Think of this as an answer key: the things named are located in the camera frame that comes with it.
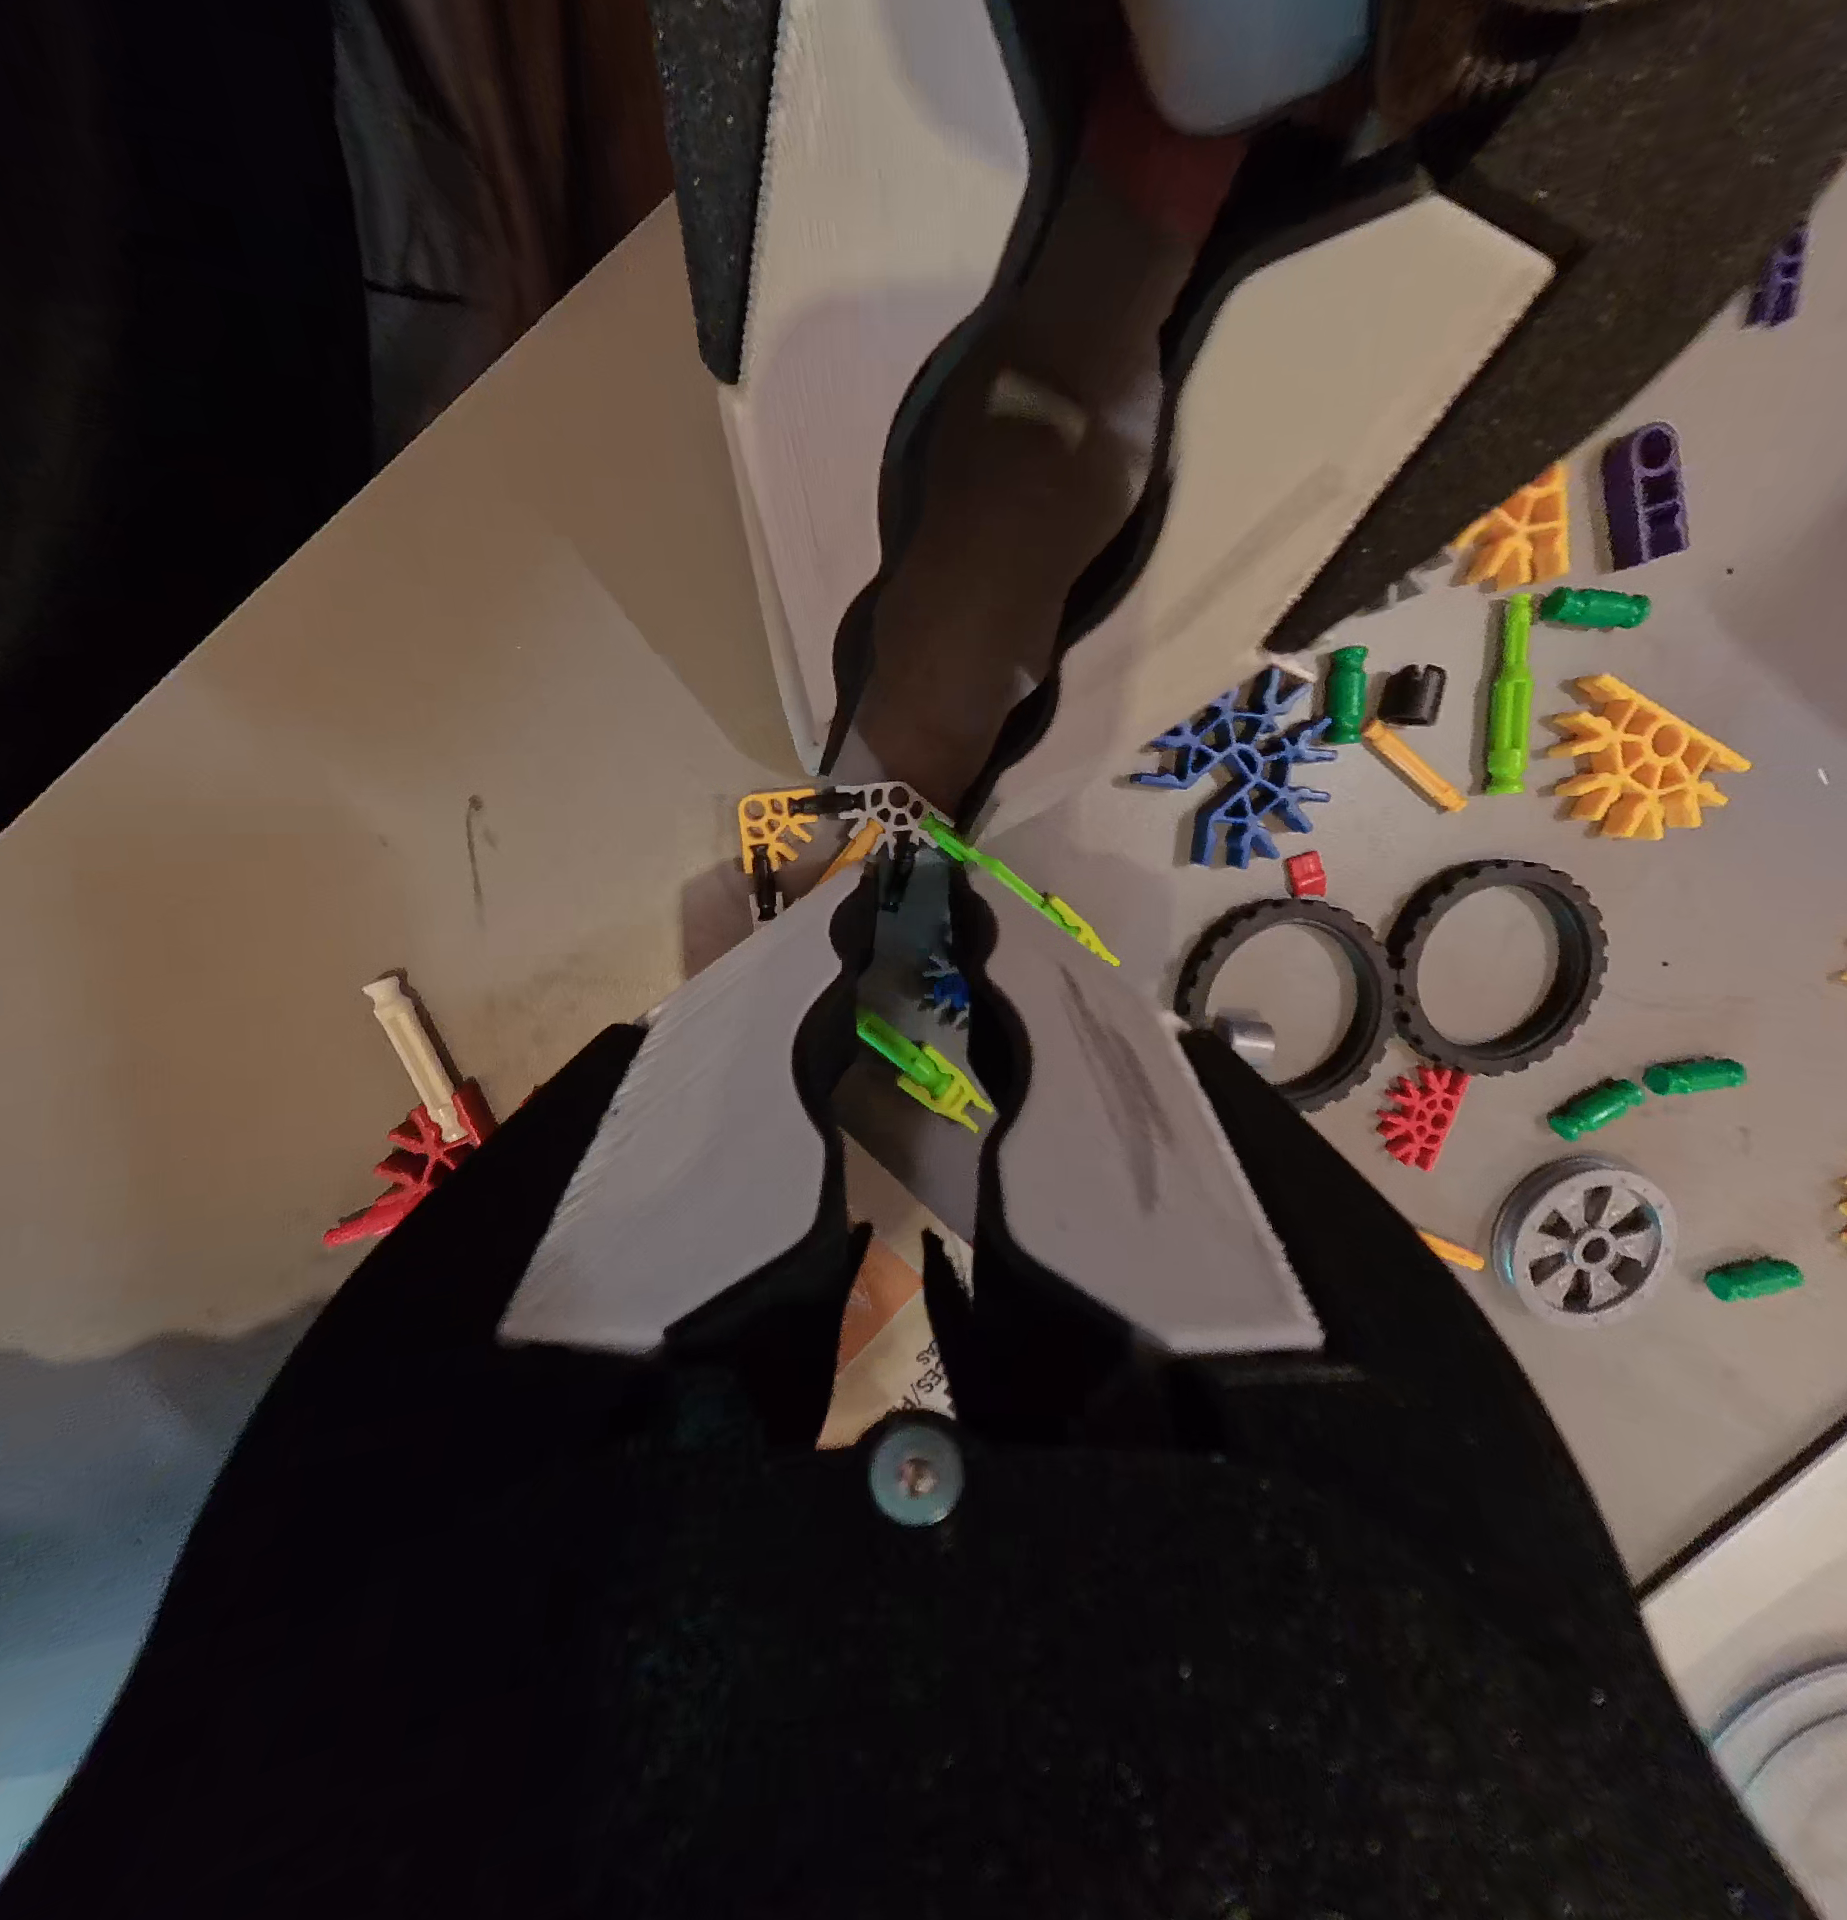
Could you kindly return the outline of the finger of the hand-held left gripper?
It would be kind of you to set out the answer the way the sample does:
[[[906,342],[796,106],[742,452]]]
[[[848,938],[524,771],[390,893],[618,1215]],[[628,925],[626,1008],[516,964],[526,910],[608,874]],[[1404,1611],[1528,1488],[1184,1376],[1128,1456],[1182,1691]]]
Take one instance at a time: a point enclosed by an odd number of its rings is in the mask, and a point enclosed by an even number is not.
[[[1478,212],[1396,191],[1212,294],[1170,372],[1144,494],[1080,579],[1052,676],[964,819],[1024,823],[1250,678],[1554,276]]]
[[[836,764],[862,698],[940,392],[1028,267],[1050,135],[1046,3],[778,11],[742,358],[720,410],[810,774]]]

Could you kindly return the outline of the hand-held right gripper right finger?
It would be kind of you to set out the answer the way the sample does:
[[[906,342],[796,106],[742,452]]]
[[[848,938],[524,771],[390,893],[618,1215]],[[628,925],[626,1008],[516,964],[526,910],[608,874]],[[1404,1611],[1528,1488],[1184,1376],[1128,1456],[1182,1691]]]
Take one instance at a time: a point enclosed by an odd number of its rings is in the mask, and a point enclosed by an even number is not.
[[[1320,1352],[1178,1019],[984,869],[954,876],[952,928],[1010,1241],[1176,1355]]]

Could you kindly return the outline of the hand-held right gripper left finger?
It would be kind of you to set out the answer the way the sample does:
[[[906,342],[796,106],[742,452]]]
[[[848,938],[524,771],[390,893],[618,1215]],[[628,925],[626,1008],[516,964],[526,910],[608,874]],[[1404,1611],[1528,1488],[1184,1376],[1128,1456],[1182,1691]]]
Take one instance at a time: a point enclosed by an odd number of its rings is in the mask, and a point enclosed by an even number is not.
[[[876,869],[850,866],[648,1016],[504,1341],[648,1354],[840,1214],[834,1102],[878,925]]]

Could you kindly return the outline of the green rod with lime clip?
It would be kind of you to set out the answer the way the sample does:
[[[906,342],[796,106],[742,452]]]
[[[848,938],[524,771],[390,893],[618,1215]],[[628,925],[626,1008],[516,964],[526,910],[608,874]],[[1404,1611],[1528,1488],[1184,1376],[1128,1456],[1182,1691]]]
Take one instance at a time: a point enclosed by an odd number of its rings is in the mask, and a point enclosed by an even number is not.
[[[976,1133],[978,1116],[992,1116],[992,1102],[970,1075],[932,1044],[910,1039],[868,1008],[856,1009],[856,1034],[896,1071],[896,1083],[932,1114]]]
[[[1064,933],[1078,941],[1084,949],[1094,954],[1098,960],[1112,968],[1122,966],[1122,958],[1104,946],[1104,939],[1096,928],[1084,920],[1076,907],[1066,899],[1060,899],[1052,892],[1036,888],[1024,876],[1016,874],[1004,861],[994,857],[988,851],[982,851],[972,842],[968,842],[956,827],[950,825],[936,812],[928,812],[920,823],[922,834],[932,842],[932,845],[944,854],[950,861],[970,871],[992,877],[998,886],[1008,890],[1016,899],[1028,903],[1036,913],[1040,913],[1050,923],[1056,923]]]

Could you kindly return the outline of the yellow grey connector rod assembly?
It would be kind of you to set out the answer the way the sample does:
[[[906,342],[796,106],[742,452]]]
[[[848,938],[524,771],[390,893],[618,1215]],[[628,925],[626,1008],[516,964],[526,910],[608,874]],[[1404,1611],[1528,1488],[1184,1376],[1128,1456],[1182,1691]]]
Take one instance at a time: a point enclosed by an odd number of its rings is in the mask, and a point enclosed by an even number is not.
[[[926,827],[950,825],[946,814],[902,779],[750,791],[738,802],[738,827],[752,923],[778,918],[786,903],[782,867],[814,845],[816,829],[824,822],[844,832],[826,879],[884,851],[906,869],[928,840]]]

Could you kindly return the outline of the black rubber tire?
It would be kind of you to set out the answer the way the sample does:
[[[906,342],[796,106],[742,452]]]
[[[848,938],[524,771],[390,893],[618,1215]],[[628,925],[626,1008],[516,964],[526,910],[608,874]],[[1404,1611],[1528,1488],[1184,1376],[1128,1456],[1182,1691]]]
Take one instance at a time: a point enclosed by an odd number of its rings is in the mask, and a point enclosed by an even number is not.
[[[1524,893],[1542,907],[1556,936],[1556,966],[1522,1022],[1488,1039],[1460,1042],[1424,1008],[1422,961],[1460,903],[1496,890]],[[1596,899],[1572,876],[1530,859],[1476,857],[1430,876],[1400,907],[1386,946],[1402,1039],[1426,1063],[1472,1078],[1520,1073],[1558,1054],[1582,1029],[1608,974],[1608,925]]]
[[[1316,1067],[1278,1083],[1284,1100],[1308,1114],[1360,1087],[1398,1027],[1396,974],[1386,948],[1366,922],[1324,896],[1236,903],[1210,922],[1188,949],[1176,978],[1174,1012],[1192,1025],[1208,1025],[1212,990],[1230,958],[1252,939],[1284,928],[1306,928],[1330,941],[1348,961],[1356,987],[1352,1014],[1334,1050]]]

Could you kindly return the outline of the red fan connector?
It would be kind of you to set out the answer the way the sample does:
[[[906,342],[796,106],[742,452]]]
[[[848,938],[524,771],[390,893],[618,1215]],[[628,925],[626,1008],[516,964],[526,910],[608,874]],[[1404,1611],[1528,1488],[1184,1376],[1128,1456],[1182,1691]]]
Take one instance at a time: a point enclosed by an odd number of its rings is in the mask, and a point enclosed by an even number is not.
[[[416,1105],[390,1129],[390,1151],[374,1169],[384,1190],[360,1211],[326,1227],[322,1246],[338,1247],[394,1232],[498,1127],[476,1078],[466,1078],[454,1090],[450,1111],[452,1122],[440,1123],[426,1105]]]
[[[1378,1114],[1386,1154],[1400,1166],[1434,1172],[1464,1107],[1470,1073],[1462,1067],[1418,1063],[1400,1073]]]

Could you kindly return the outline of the light green rod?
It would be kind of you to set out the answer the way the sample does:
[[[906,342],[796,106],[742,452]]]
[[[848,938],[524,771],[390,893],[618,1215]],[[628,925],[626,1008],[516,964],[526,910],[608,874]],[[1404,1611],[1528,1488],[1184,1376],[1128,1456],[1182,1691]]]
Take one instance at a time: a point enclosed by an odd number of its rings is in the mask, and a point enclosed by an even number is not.
[[[1534,593],[1506,595],[1498,613],[1498,655],[1488,696],[1484,757],[1484,791],[1488,798],[1526,791],[1536,690],[1530,665]]]

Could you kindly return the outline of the large blue connector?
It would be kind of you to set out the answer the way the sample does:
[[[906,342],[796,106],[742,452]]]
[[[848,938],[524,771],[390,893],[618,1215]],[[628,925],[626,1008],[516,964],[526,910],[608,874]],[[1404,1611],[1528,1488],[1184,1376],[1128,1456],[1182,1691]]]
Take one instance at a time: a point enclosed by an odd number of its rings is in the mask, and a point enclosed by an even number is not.
[[[1158,764],[1134,771],[1132,787],[1184,794],[1216,782],[1192,818],[1194,863],[1244,869],[1258,855],[1278,855],[1278,832],[1314,832],[1312,810],[1330,794],[1302,774],[1334,761],[1336,750],[1326,715],[1298,713],[1308,699],[1304,679],[1268,665],[1146,745]]]

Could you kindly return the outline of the grey wheel hub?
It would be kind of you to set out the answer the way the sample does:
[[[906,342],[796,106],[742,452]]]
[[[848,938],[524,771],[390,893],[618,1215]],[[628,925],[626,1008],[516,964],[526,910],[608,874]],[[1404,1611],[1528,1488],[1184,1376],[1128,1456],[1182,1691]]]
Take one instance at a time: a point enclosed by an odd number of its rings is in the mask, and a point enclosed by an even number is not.
[[[1496,1211],[1488,1269],[1536,1318],[1604,1328],[1670,1284],[1678,1214],[1648,1176],[1602,1156],[1528,1172]]]

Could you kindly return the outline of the person's black garment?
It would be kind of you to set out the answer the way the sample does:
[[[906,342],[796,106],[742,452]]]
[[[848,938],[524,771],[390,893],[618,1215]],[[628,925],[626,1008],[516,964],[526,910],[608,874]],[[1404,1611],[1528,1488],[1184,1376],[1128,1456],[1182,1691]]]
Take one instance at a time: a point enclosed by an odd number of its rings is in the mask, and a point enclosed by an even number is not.
[[[0,2],[0,829],[372,467],[328,3]]]

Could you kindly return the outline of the grey round disc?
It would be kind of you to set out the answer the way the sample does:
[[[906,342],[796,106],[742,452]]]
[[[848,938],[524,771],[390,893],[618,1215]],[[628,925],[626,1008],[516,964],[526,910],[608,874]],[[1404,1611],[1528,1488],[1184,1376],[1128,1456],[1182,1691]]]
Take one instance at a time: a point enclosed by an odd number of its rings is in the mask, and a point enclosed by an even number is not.
[[[1847,1658],[1746,1697],[1710,1750],[1792,1873],[1847,1892]]]

